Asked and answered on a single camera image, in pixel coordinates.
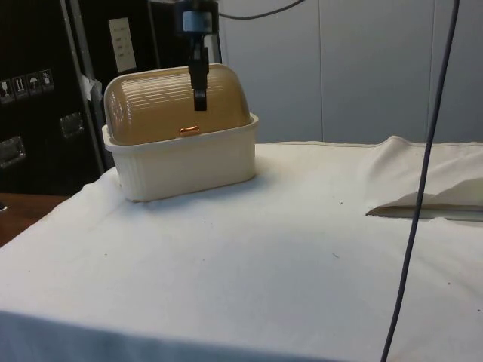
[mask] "white tablecloth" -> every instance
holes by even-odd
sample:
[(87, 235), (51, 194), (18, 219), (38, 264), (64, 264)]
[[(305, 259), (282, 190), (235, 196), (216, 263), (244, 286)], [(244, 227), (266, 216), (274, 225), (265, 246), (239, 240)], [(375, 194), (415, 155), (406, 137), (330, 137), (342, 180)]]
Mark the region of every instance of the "white tablecloth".
[[(0, 360), (378, 360), (410, 222), (365, 213), (416, 189), (422, 150), (257, 145), (253, 180), (146, 204), (111, 170), (0, 249)], [(482, 150), (435, 147), (432, 172)], [(482, 341), (483, 228), (422, 221), (391, 358)]]

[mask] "label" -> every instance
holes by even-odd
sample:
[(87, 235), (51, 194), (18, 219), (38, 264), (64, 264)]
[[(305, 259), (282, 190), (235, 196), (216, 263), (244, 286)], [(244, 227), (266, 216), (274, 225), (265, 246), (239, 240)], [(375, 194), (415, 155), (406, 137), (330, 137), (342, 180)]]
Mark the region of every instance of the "label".
[(14, 89), (10, 79), (0, 81), (0, 104), (6, 104), (15, 101)]
[(42, 83), (40, 80), (40, 75), (38, 73), (32, 73), (27, 75), (27, 86), (29, 88), (29, 93), (31, 96), (42, 93)]
[(38, 72), (38, 74), (40, 75), (40, 85), (42, 86), (42, 90), (44, 92), (53, 91), (55, 86), (51, 70), (41, 70), (40, 72)]
[(15, 97), (18, 100), (27, 98), (29, 96), (29, 88), (27, 87), (27, 82), (24, 75), (12, 78), (12, 84), (14, 86)]
[(136, 68), (131, 31), (129, 30), (129, 19), (127, 17), (111, 19), (109, 20), (109, 29), (111, 31), (112, 48), (114, 49), (115, 64), (118, 72), (121, 73)]

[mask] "tan plastic lid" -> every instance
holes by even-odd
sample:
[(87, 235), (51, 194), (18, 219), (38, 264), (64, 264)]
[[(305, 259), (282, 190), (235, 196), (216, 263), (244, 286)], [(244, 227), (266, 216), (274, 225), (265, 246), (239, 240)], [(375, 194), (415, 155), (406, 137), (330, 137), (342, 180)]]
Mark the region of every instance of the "tan plastic lid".
[(104, 95), (112, 142), (119, 145), (241, 127), (250, 123), (242, 86), (227, 66), (211, 64), (207, 111), (195, 111), (188, 67), (122, 75)]

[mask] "cord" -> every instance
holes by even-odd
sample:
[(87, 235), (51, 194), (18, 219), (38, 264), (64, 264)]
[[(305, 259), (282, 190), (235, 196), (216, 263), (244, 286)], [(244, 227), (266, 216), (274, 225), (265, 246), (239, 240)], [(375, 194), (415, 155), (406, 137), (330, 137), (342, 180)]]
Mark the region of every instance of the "cord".
[(394, 336), (395, 326), (398, 323), (399, 312), (401, 311), (402, 298), (405, 294), (406, 279), (408, 277), (409, 262), (411, 261), (411, 253), (414, 245), (414, 238), (416, 236), (417, 223), (420, 218), (421, 206), (423, 205), (424, 188), (426, 186), (426, 177), (428, 175), (429, 156), (431, 155), (432, 141), (434, 140), (436, 123), (438, 122), (439, 109), (441, 108), (441, 99), (443, 94), (443, 88), (445, 86), (446, 72), (448, 70), (448, 63), (451, 54), (451, 45), (453, 44), (454, 30), (456, 29), (456, 23), (458, 18), (458, 11), (460, 9), (460, 0), (454, 0), (453, 12), (451, 15), (450, 29), (448, 32), (448, 38), (446, 41), (445, 55), (443, 57), (443, 64), (441, 73), (439, 74), (438, 89), (436, 91), (435, 109), (432, 114), (431, 124), (429, 126), (429, 132), (426, 140), (426, 148), (424, 150), (423, 168), (421, 170), (420, 186), (417, 190), (416, 209), (414, 210), (413, 221), (411, 223), (411, 231), (409, 233), (408, 245), (406, 247), (405, 260), (403, 262), (401, 271), (401, 281), (399, 282), (398, 297), (395, 302), (394, 313), (392, 315), (391, 326), (387, 333), (386, 344), (384, 345), (383, 355), (381, 362), (386, 362), (391, 348), (392, 338)]
[(237, 17), (235, 15), (228, 15), (228, 14), (223, 14), (220, 13), (221, 17), (225, 17), (226, 19), (232, 19), (232, 20), (253, 20), (253, 19), (260, 19), (261, 17), (268, 17), (273, 14), (278, 14), (281, 13), (282, 11), (286, 11), (288, 9), (293, 8), (294, 6), (297, 6), (298, 4), (302, 4), (305, 0), (296, 0), (295, 2), (292, 2), (289, 5), (284, 6), (283, 8), (275, 9), (272, 11), (267, 11), (266, 13), (262, 14), (257, 14), (257, 15), (250, 15), (247, 17)]

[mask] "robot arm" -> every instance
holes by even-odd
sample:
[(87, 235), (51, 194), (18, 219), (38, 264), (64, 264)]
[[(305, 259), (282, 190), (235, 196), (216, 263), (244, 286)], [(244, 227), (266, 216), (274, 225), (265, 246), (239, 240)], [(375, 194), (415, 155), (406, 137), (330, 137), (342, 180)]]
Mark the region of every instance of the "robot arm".
[(205, 36), (218, 34), (218, 3), (215, 0), (179, 0), (174, 4), (176, 31), (190, 40), (189, 74), (195, 111), (206, 111), (209, 60)]

